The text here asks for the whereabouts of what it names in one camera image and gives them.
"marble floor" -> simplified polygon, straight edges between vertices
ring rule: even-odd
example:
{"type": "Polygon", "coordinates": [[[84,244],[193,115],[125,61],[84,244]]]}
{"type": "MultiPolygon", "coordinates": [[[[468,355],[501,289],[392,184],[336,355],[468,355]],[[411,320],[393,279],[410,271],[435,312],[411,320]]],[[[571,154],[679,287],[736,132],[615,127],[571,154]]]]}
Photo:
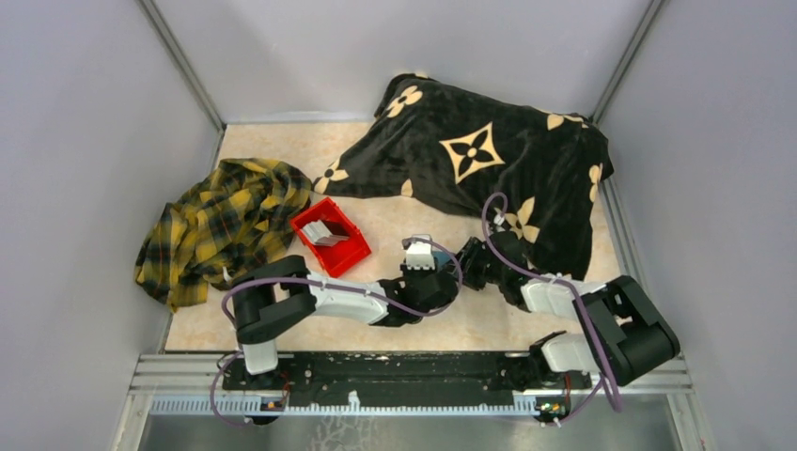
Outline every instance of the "marble floor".
{"type": "MultiPolygon", "coordinates": [[[[367,123],[303,123],[231,125],[220,159],[260,157],[283,160],[311,179],[363,136],[367,123]]],[[[318,202],[322,195],[314,194],[318,202]]],[[[343,278],[370,282],[400,275],[401,239],[428,233],[456,252],[470,236],[481,236],[478,219],[449,216],[408,197],[353,199],[335,202],[359,226],[372,254],[343,278]]],[[[619,275],[602,205],[592,211],[592,261],[586,280],[605,281],[619,275]]],[[[289,254],[305,257],[307,267],[320,266],[297,239],[289,254]]],[[[208,302],[183,308],[173,318],[167,350],[231,350],[232,325],[220,308],[222,293],[211,288],[208,302]]],[[[465,289],[443,314],[400,328],[370,327],[348,319],[311,317],[277,338],[280,350],[527,350],[556,330],[580,330],[577,322],[545,314],[528,314],[508,305],[497,288],[465,289]]]]}

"black blanket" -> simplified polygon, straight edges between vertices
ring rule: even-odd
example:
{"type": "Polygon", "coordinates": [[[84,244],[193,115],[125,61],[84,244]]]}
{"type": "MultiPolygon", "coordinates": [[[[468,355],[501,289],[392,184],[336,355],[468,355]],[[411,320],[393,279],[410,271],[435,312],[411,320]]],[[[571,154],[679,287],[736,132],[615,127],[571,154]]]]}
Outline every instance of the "black blanket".
{"type": "Polygon", "coordinates": [[[508,224],[544,272],[583,279],[598,182],[613,172],[607,139],[586,118],[496,101],[404,74],[367,134],[317,178],[328,195],[408,195],[450,214],[480,216],[509,199],[508,224]]]}

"yellow plaid cloth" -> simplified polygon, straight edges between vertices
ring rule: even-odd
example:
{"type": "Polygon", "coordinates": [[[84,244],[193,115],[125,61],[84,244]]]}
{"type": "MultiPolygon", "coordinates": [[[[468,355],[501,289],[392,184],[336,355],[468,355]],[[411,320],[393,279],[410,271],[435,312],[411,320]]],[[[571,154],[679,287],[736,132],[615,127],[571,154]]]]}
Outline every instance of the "yellow plaid cloth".
{"type": "Polygon", "coordinates": [[[175,203],[166,204],[135,261],[135,283],[179,307],[204,303],[208,282],[229,289],[233,277],[283,256],[289,219],[310,203],[310,180],[277,160],[229,159],[175,203]]]}

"cloth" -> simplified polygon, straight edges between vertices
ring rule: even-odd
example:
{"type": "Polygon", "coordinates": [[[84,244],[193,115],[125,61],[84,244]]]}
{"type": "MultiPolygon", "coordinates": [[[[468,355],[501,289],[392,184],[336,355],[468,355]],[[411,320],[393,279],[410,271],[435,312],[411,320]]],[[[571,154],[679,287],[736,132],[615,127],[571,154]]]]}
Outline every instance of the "cloth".
{"type": "Polygon", "coordinates": [[[316,192],[408,195],[480,217],[487,197],[501,191],[532,264],[584,278],[598,183],[613,172],[608,140],[585,117],[503,103],[414,74],[390,82],[374,116],[367,134],[314,180],[316,192]]]}
{"type": "Polygon", "coordinates": [[[209,282],[229,289],[224,268],[234,277],[285,254],[289,219],[309,206],[310,188],[299,169],[277,160],[222,160],[166,204],[135,261],[135,283],[173,311],[206,302],[209,282]]]}

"white wall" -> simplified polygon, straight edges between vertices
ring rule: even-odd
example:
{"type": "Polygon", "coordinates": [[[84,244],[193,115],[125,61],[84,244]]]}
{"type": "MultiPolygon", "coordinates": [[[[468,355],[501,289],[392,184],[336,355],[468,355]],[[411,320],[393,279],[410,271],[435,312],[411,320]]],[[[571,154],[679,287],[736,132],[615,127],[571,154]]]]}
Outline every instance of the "white wall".
{"type": "Polygon", "coordinates": [[[406,70],[591,114],[648,3],[157,1],[228,122],[368,120],[406,70]]]}
{"type": "Polygon", "coordinates": [[[0,448],[107,449],[167,318],[141,241],[215,131],[135,2],[0,5],[0,448]]]}
{"type": "Polygon", "coordinates": [[[604,130],[717,449],[795,449],[797,3],[671,2],[604,130]]]}

